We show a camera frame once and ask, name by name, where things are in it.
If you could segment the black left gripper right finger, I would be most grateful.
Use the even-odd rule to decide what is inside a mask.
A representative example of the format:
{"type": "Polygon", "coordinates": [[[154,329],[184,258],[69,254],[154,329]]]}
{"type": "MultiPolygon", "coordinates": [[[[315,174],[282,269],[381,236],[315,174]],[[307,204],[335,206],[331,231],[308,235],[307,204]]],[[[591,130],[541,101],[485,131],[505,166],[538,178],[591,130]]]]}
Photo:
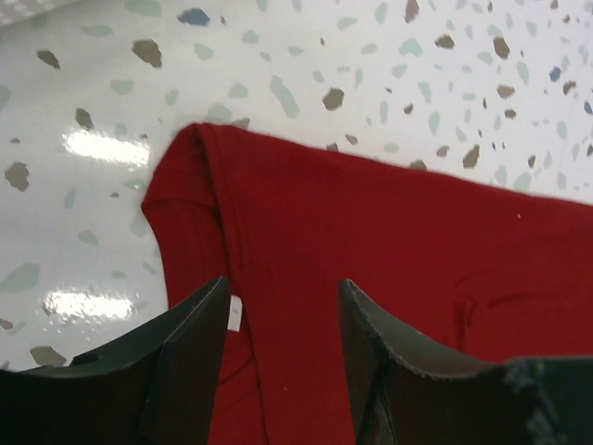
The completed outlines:
{"type": "Polygon", "coordinates": [[[339,324],[358,444],[589,444],[592,360],[485,362],[339,284],[339,324]]]}

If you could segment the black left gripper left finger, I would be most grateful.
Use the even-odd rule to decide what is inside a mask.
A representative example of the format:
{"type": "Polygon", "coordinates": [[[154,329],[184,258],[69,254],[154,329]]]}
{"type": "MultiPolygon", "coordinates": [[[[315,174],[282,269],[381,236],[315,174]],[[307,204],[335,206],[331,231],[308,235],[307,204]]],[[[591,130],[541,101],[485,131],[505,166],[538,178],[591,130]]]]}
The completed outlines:
{"type": "Polygon", "coordinates": [[[217,277],[68,366],[3,371],[2,443],[207,443],[230,300],[217,277]]]}

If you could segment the red t shirt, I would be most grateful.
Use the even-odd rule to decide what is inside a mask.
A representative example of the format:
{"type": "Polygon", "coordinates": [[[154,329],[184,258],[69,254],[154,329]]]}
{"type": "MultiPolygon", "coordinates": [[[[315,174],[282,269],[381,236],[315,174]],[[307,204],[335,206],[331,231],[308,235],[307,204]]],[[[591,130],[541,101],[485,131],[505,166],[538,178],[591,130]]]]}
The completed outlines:
{"type": "Polygon", "coordinates": [[[341,279],[483,360],[592,351],[592,209],[194,123],[142,203],[175,306],[242,301],[209,442],[351,444],[341,279]]]}

